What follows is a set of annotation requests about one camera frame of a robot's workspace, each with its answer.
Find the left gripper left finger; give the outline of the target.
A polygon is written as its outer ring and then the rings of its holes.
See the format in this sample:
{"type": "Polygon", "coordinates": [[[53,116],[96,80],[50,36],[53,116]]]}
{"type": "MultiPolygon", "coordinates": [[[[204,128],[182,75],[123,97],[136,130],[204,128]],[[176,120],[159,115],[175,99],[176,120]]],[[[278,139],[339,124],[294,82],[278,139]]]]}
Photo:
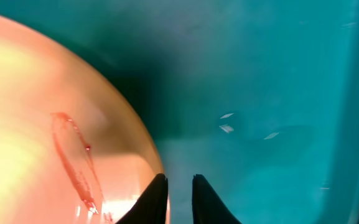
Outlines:
{"type": "Polygon", "coordinates": [[[168,180],[157,174],[133,207],[116,224],[165,224],[168,180]]]}

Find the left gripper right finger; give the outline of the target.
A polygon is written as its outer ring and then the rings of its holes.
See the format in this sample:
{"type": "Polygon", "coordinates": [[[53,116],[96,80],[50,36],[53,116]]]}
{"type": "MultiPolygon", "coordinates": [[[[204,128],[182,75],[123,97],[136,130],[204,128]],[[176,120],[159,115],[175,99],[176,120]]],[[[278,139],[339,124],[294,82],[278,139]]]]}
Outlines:
{"type": "Polygon", "coordinates": [[[241,224],[202,174],[192,180],[192,213],[194,224],[241,224]]]}

